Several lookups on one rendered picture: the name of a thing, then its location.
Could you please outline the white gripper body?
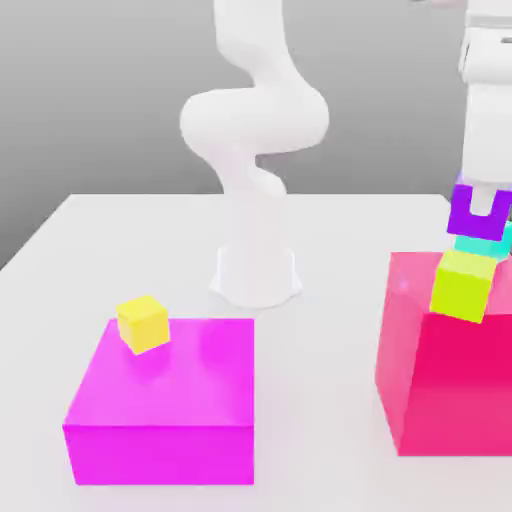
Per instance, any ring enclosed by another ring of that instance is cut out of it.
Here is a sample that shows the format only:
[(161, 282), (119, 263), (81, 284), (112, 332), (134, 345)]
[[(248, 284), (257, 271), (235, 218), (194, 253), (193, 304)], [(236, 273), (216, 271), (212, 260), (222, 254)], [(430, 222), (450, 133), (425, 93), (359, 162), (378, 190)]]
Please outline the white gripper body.
[(512, 187), (512, 84), (467, 82), (462, 174)]

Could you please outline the small purple cube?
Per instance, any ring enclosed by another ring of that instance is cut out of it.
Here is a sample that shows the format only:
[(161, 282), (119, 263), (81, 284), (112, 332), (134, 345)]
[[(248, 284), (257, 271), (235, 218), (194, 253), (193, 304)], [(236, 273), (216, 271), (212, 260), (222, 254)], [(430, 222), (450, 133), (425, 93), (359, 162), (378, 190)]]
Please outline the small purple cube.
[(471, 212), (473, 187), (456, 184), (453, 190), (447, 232), (486, 240), (499, 241), (512, 207), (512, 191), (498, 189), (492, 208), (486, 216)]

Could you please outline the small cyan cube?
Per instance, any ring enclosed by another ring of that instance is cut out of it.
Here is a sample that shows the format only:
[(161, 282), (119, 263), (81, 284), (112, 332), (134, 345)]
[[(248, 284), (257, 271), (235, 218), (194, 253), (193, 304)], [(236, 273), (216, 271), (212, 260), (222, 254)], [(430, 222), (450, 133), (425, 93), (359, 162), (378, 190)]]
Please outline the small cyan cube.
[(454, 249), (492, 257), (498, 261), (506, 260), (512, 252), (512, 221), (506, 222), (503, 236), (499, 241), (458, 235), (455, 240)]

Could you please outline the small lime cube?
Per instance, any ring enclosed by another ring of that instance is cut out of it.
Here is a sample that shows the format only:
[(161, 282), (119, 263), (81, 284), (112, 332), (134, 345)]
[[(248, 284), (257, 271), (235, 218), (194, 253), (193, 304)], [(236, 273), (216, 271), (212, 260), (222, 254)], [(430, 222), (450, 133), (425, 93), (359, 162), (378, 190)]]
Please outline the small lime cube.
[(481, 323), (494, 280), (497, 261), (451, 249), (437, 266), (430, 311)]

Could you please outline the small yellow cube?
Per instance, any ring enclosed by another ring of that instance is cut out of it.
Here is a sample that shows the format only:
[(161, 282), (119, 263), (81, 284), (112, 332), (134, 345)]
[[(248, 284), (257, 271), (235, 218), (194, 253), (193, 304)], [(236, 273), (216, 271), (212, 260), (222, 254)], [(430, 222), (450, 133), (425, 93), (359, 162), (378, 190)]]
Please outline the small yellow cube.
[(116, 306), (121, 339), (135, 355), (170, 341), (166, 308), (150, 295), (131, 299)]

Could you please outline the large pink box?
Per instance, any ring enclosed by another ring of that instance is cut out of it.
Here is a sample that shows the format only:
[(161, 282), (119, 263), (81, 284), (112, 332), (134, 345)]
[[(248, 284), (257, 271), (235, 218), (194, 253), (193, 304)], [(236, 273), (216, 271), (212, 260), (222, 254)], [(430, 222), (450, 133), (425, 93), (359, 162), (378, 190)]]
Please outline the large pink box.
[(479, 324), (429, 309), (438, 252), (390, 257), (375, 382), (400, 456), (512, 456), (512, 258)]

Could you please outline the large magenta box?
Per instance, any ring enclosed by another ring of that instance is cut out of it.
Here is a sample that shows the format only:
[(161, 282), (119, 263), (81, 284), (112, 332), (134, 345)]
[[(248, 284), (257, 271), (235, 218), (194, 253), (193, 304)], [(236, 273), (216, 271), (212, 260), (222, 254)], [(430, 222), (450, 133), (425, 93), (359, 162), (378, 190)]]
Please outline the large magenta box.
[(108, 321), (62, 428), (78, 485), (251, 485), (250, 318), (172, 318), (135, 355)]

